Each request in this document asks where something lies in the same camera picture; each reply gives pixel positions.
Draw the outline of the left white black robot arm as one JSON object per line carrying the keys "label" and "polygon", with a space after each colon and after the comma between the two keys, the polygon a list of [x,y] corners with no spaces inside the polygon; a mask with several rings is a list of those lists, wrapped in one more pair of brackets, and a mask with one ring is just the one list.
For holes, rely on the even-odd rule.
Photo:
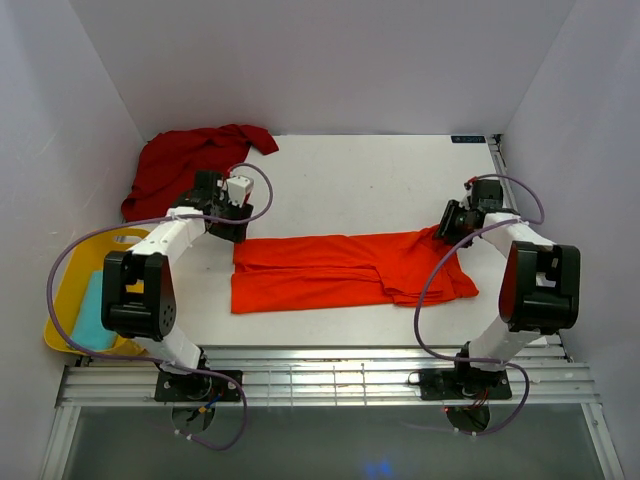
{"label": "left white black robot arm", "polygon": [[178,388],[190,399],[205,397],[212,387],[200,367],[203,352],[177,326],[172,267],[204,234],[233,243],[246,239],[253,206],[254,181],[242,175],[199,171],[193,187],[167,211],[169,219],[124,252],[111,252],[103,264],[101,322],[132,339],[177,374]]}

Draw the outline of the yellow plastic tray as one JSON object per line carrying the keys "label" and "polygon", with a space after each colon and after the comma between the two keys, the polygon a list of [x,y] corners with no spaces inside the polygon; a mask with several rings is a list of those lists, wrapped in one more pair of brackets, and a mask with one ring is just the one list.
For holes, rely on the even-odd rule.
{"label": "yellow plastic tray", "polygon": [[[101,233],[74,248],[53,302],[60,328],[65,334],[71,337],[89,277],[94,271],[103,270],[105,256],[112,251],[125,251],[147,235],[146,229],[121,228]],[[111,349],[96,352],[139,356],[144,349],[133,340],[117,335]]]}

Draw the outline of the teal folded t shirt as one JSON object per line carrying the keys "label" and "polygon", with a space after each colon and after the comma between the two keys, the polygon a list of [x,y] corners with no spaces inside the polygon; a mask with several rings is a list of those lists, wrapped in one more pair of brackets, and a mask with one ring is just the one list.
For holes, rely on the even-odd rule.
{"label": "teal folded t shirt", "polygon": [[102,271],[90,275],[71,334],[75,343],[94,351],[111,349],[117,337],[102,325],[102,281]]}

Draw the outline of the blue table label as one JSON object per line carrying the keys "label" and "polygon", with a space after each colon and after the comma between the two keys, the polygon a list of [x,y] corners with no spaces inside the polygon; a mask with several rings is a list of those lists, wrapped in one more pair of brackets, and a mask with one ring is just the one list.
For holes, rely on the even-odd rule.
{"label": "blue table label", "polygon": [[486,138],[483,135],[452,135],[451,141],[455,144],[485,144]]}

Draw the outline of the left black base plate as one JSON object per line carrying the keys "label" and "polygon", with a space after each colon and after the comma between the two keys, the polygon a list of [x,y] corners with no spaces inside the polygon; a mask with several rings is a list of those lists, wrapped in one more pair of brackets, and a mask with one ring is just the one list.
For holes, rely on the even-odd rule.
{"label": "left black base plate", "polygon": [[238,386],[242,385],[241,370],[223,370],[224,378],[200,374],[173,374],[160,371],[153,399],[161,403],[201,402],[215,398],[219,402],[239,402]]}

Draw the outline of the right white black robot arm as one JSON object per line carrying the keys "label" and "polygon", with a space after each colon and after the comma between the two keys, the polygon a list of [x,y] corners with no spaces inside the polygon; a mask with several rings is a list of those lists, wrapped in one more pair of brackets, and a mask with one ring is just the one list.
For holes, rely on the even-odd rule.
{"label": "right white black robot arm", "polygon": [[451,375],[454,390],[474,397],[501,383],[507,364],[524,347],[560,330],[578,317],[581,253],[555,243],[504,204],[501,176],[481,175],[465,183],[466,194],[448,202],[434,234],[451,247],[469,247],[475,238],[493,245],[506,259],[496,319],[457,355]]}

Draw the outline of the aluminium rail frame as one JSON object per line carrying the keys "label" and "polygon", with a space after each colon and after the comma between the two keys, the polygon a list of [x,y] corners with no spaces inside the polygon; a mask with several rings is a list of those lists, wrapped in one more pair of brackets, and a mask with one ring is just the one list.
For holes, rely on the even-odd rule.
{"label": "aluminium rail frame", "polygon": [[[448,136],[281,136],[269,157],[251,153],[276,199],[258,236],[368,233],[435,223],[463,182],[503,172],[493,139]],[[159,404],[157,372],[137,362],[85,361],[63,376],[43,475],[47,479],[620,479],[589,367],[556,336],[519,355],[532,384],[501,432],[453,431],[440,402],[424,401],[418,371],[447,359],[489,324],[504,267],[480,243],[461,262],[480,296],[428,310],[416,344],[412,314],[388,305],[234,317],[231,249],[203,238],[176,268],[183,329],[214,367],[244,374],[248,405],[218,406],[205,436],[225,453],[175,433],[187,404]]]}

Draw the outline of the dark red t shirt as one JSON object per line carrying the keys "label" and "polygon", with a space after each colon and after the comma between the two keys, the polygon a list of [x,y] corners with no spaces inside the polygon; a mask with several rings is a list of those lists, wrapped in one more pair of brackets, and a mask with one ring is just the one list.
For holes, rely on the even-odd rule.
{"label": "dark red t shirt", "polygon": [[131,192],[121,204],[127,222],[162,217],[194,185],[200,170],[225,173],[246,160],[254,148],[263,155],[279,150],[268,130],[229,124],[216,128],[172,130],[149,141],[139,155]]}

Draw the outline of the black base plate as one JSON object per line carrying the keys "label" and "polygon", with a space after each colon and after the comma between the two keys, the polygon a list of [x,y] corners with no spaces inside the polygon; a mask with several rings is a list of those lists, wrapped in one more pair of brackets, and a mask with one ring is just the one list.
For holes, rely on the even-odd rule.
{"label": "black base plate", "polygon": [[160,371],[153,399],[161,403],[201,402],[215,398],[219,402],[239,402],[238,386],[242,385],[241,370],[223,370],[224,378],[200,374],[173,374]]}
{"label": "black base plate", "polygon": [[456,369],[421,369],[418,371],[422,400],[509,400],[512,391],[506,372],[486,372],[471,368],[463,373]]}

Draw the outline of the orange t shirt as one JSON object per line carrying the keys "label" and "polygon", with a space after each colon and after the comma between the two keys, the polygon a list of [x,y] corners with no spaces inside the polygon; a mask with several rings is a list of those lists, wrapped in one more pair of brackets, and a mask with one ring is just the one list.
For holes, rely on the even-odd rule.
{"label": "orange t shirt", "polygon": [[234,314],[439,305],[479,290],[436,229],[250,239],[234,249]]}

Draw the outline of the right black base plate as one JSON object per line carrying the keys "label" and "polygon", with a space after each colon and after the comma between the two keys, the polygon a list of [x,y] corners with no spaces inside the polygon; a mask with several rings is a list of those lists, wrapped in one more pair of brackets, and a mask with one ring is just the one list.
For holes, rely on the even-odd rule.
{"label": "right black base plate", "polygon": [[456,369],[421,369],[418,371],[422,400],[509,400],[512,391],[506,372],[486,372],[471,368],[463,373]]}

